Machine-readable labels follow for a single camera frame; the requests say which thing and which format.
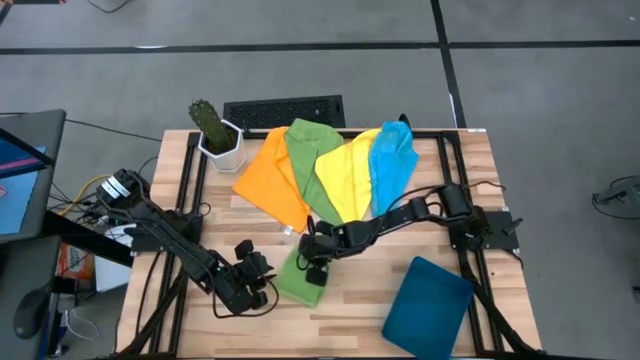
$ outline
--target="orange cloth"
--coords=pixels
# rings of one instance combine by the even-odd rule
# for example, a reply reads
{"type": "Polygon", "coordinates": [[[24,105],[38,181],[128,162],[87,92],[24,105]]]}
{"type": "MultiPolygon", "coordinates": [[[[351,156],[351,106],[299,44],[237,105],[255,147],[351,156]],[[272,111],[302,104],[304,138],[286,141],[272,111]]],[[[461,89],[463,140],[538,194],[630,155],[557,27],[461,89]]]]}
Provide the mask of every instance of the orange cloth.
{"type": "Polygon", "coordinates": [[[233,191],[284,225],[303,232],[309,205],[300,197],[289,160],[284,133],[288,127],[271,130],[233,191]]]}

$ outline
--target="cactus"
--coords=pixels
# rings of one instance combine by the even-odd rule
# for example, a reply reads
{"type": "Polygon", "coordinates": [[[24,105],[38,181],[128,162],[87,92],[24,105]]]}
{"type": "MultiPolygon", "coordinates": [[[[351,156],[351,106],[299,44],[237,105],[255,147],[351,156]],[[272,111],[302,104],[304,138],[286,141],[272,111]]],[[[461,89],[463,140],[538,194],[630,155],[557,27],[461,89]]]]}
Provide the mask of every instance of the cactus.
{"type": "Polygon", "coordinates": [[[236,146],[237,134],[226,127],[216,109],[206,100],[196,100],[189,106],[191,120],[200,128],[207,139],[207,149],[216,155],[233,150],[236,146]]]}

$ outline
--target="black keyboard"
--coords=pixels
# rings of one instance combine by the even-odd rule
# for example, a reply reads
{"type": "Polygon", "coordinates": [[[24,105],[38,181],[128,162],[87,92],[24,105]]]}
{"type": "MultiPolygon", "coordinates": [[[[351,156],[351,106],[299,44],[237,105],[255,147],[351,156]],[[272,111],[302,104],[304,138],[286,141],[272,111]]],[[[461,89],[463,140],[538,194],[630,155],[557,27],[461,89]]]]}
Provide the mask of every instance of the black keyboard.
{"type": "Polygon", "coordinates": [[[342,96],[319,96],[224,104],[224,119],[242,129],[291,126],[296,118],[344,128],[342,96]]]}

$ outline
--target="yellow cable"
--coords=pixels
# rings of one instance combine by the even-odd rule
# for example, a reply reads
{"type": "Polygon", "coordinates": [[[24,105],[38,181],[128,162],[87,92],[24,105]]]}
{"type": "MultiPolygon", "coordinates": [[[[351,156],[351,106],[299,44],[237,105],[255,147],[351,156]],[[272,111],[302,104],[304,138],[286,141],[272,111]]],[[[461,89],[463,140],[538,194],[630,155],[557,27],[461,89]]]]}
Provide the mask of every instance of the yellow cable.
{"type": "Polygon", "coordinates": [[[96,181],[100,181],[100,180],[102,180],[104,178],[108,178],[109,176],[111,176],[111,175],[99,175],[99,176],[96,176],[93,179],[89,180],[86,184],[84,184],[82,189],[80,189],[80,192],[78,193],[76,198],[73,200],[73,202],[71,204],[69,204],[69,206],[67,206],[64,210],[60,211],[58,213],[58,215],[60,215],[60,216],[67,215],[67,213],[69,211],[71,211],[71,209],[78,204],[78,201],[82,198],[82,195],[84,195],[84,192],[87,191],[87,188],[89,188],[89,186],[91,184],[93,184],[96,181]]]}

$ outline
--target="wire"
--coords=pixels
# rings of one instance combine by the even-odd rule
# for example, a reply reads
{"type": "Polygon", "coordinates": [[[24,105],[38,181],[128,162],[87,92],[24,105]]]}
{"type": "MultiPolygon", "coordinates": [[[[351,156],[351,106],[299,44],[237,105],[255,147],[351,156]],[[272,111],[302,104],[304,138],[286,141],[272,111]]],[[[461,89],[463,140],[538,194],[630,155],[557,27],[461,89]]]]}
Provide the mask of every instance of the wire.
{"type": "Polygon", "coordinates": [[[60,193],[60,195],[62,195],[62,197],[64,197],[65,199],[67,199],[68,202],[72,202],[71,199],[67,196],[67,194],[65,194],[64,192],[62,192],[62,190],[60,190],[60,188],[58,187],[58,185],[56,185],[55,182],[51,182],[51,185],[53,185],[53,187],[58,190],[58,192],[60,193]]]}
{"type": "Polygon", "coordinates": [[[504,250],[504,252],[506,252],[507,254],[511,255],[512,257],[514,257],[516,260],[518,260],[518,262],[520,263],[520,268],[524,269],[524,262],[522,261],[522,258],[518,255],[518,253],[516,252],[516,249],[502,249],[504,250]]]}
{"type": "Polygon", "coordinates": [[[206,213],[200,215],[201,217],[205,217],[211,213],[211,204],[209,204],[208,202],[201,202],[200,206],[202,205],[207,205],[209,207],[206,213]]]}
{"type": "Polygon", "coordinates": [[[437,201],[432,201],[430,203],[427,203],[427,208],[432,205],[438,205],[438,207],[440,208],[439,216],[442,216],[444,214],[444,207],[442,206],[442,204],[437,201]]]}
{"type": "Polygon", "coordinates": [[[125,5],[127,5],[129,2],[131,2],[131,0],[126,0],[126,1],[125,1],[125,2],[123,2],[120,6],[118,6],[118,7],[114,8],[113,10],[105,10],[105,9],[101,8],[100,6],[98,6],[98,5],[94,4],[91,0],[87,0],[87,2],[88,2],[89,4],[91,4],[91,6],[93,6],[94,8],[96,8],[96,9],[98,9],[98,10],[102,11],[102,12],[103,12],[103,13],[105,13],[105,14],[113,14],[114,12],[116,12],[116,11],[118,11],[118,10],[122,9],[125,5]]]}
{"type": "Polygon", "coordinates": [[[602,210],[600,210],[600,208],[598,208],[598,204],[596,203],[596,194],[593,194],[591,196],[591,205],[593,205],[593,208],[599,212],[602,215],[608,216],[608,217],[612,217],[614,219],[620,219],[620,220],[640,220],[640,217],[626,217],[626,216],[620,216],[620,215],[614,215],[614,214],[609,214],[607,212],[604,212],[602,210]]]}
{"type": "Polygon", "coordinates": [[[487,184],[487,185],[491,185],[491,186],[495,186],[495,187],[499,187],[500,189],[502,189],[502,191],[507,191],[507,187],[501,184],[497,184],[494,183],[492,181],[488,181],[488,180],[483,180],[483,181],[478,181],[477,183],[473,183],[471,185],[468,185],[468,188],[472,188],[472,187],[476,187],[478,185],[482,185],[482,184],[487,184]]]}
{"type": "Polygon", "coordinates": [[[95,338],[92,338],[92,337],[89,337],[89,336],[84,336],[84,335],[78,334],[76,331],[74,331],[74,330],[71,328],[71,321],[70,321],[70,320],[71,320],[71,318],[70,318],[69,316],[67,316],[67,329],[69,329],[69,331],[70,331],[73,335],[75,335],[75,336],[77,336],[77,337],[79,337],[79,338],[82,338],[82,339],[85,339],[85,340],[91,340],[91,341],[96,341],[100,336],[102,336],[102,335],[100,334],[100,329],[98,329],[98,327],[96,326],[96,324],[92,323],[91,321],[89,321],[89,320],[87,320],[87,319],[84,319],[84,318],[80,317],[80,315],[76,314],[76,309],[71,309],[71,315],[75,316],[78,320],[83,321],[83,322],[85,322],[85,323],[87,323],[87,324],[91,325],[91,327],[93,327],[93,328],[96,330],[96,335],[97,335],[97,336],[96,336],[95,338]]]}
{"type": "Polygon", "coordinates": [[[140,166],[140,169],[138,170],[138,174],[142,174],[142,170],[144,170],[145,166],[147,166],[147,164],[149,164],[150,162],[152,162],[153,160],[158,160],[157,156],[152,157],[151,159],[147,160],[144,162],[144,164],[142,164],[142,166],[140,166]]]}
{"type": "Polygon", "coordinates": [[[153,262],[151,263],[151,268],[149,268],[149,272],[147,273],[147,279],[144,282],[144,288],[142,290],[142,297],[140,297],[140,306],[138,307],[138,318],[136,319],[136,335],[140,333],[140,319],[142,318],[142,308],[144,306],[144,299],[147,297],[147,289],[149,288],[149,281],[151,280],[151,274],[153,270],[156,268],[156,263],[158,262],[158,258],[160,258],[160,253],[156,253],[156,256],[153,258],[153,262]]]}
{"type": "Polygon", "coordinates": [[[216,309],[216,296],[215,296],[215,291],[212,291],[213,294],[213,315],[218,318],[218,319],[228,319],[228,318],[233,318],[233,317],[260,317],[260,316],[264,316],[267,315],[268,313],[272,312],[273,309],[276,308],[276,306],[278,305],[278,301],[280,301],[280,292],[278,291],[278,288],[273,284],[273,282],[270,279],[266,279],[267,283],[269,283],[269,285],[271,285],[271,287],[273,288],[273,291],[276,293],[276,300],[273,302],[273,305],[271,305],[270,308],[268,308],[267,310],[258,313],[258,314],[229,314],[229,315],[220,315],[218,314],[218,311],[216,309]]]}
{"type": "Polygon", "coordinates": [[[417,192],[420,191],[425,191],[425,190],[429,190],[429,192],[427,192],[423,197],[426,199],[428,198],[431,194],[433,194],[434,192],[436,192],[438,189],[441,189],[443,187],[445,187],[447,185],[430,185],[430,186],[423,186],[423,187],[419,187],[416,189],[413,189],[411,191],[407,191],[406,193],[398,196],[395,200],[393,200],[391,202],[391,204],[389,204],[389,207],[387,207],[387,210],[384,212],[384,215],[382,215],[382,218],[380,219],[380,222],[378,223],[378,227],[376,228],[376,231],[371,233],[371,235],[369,235],[369,239],[367,239],[361,246],[362,247],[366,247],[369,246],[369,244],[372,241],[375,241],[378,238],[378,233],[380,233],[380,230],[382,230],[382,226],[384,225],[384,221],[387,219],[387,215],[391,212],[391,209],[393,209],[393,207],[396,205],[396,203],[398,203],[400,200],[404,199],[405,197],[407,197],[408,195],[411,194],[415,194],[417,192]]]}
{"type": "Polygon", "coordinates": [[[95,183],[96,181],[100,181],[100,180],[102,180],[102,179],[104,179],[104,178],[108,178],[108,177],[110,177],[110,176],[111,176],[111,175],[98,175],[98,176],[94,177],[93,179],[89,180],[86,184],[84,184],[84,186],[82,187],[82,189],[80,189],[80,192],[78,192],[78,195],[76,195],[76,198],[75,198],[73,201],[71,201],[71,203],[69,204],[69,206],[67,206],[64,210],[60,211],[60,212],[58,213],[58,215],[60,215],[60,216],[65,216],[65,215],[67,215],[67,213],[68,213],[68,212],[69,212],[69,211],[70,211],[74,206],[76,206],[76,205],[79,203],[79,201],[80,201],[80,197],[81,197],[82,195],[84,195],[85,191],[87,191],[87,189],[89,188],[89,186],[91,186],[91,184],[95,183]]]}
{"type": "Polygon", "coordinates": [[[156,141],[156,142],[162,142],[161,139],[156,139],[156,138],[152,138],[152,137],[145,136],[145,135],[132,134],[132,133],[128,133],[128,132],[124,132],[124,131],[120,131],[120,130],[109,129],[109,128],[106,128],[104,126],[89,124],[89,123],[86,123],[86,122],[83,122],[83,121],[70,120],[70,119],[67,119],[66,121],[70,122],[70,123],[74,123],[74,124],[89,126],[89,127],[92,127],[92,128],[96,128],[96,129],[112,132],[112,133],[115,133],[115,134],[132,136],[132,137],[135,137],[135,138],[151,140],[151,141],[156,141]]]}
{"type": "Polygon", "coordinates": [[[631,179],[631,178],[636,177],[636,176],[638,176],[638,175],[629,175],[629,176],[623,176],[621,178],[614,179],[609,183],[609,188],[612,188],[613,185],[615,185],[615,183],[617,183],[619,181],[631,179]]]}
{"type": "MultiPolygon", "coordinates": [[[[0,113],[0,116],[5,116],[5,115],[24,115],[24,114],[28,114],[28,113],[26,113],[26,112],[3,112],[3,113],[0,113]]],[[[103,131],[112,132],[112,133],[115,133],[115,134],[132,136],[132,137],[135,137],[135,138],[145,139],[145,140],[150,140],[150,141],[155,141],[155,142],[162,142],[162,139],[152,138],[150,136],[145,136],[145,135],[138,135],[138,134],[128,133],[128,132],[120,131],[120,130],[114,130],[114,129],[110,129],[110,128],[107,128],[107,127],[104,127],[104,126],[86,123],[84,121],[71,120],[71,119],[65,119],[65,121],[73,123],[73,124],[84,125],[84,126],[100,129],[100,130],[103,130],[103,131]]]]}
{"type": "Polygon", "coordinates": [[[50,198],[52,198],[52,199],[54,199],[54,200],[58,200],[58,201],[60,201],[60,202],[64,203],[64,204],[58,204],[58,205],[66,205],[66,204],[70,204],[70,202],[69,202],[69,201],[67,201],[67,200],[65,200],[65,199],[63,199],[63,198],[61,198],[61,197],[59,197],[59,196],[56,196],[56,195],[53,195],[53,194],[49,194],[49,197],[50,197],[50,198]]]}

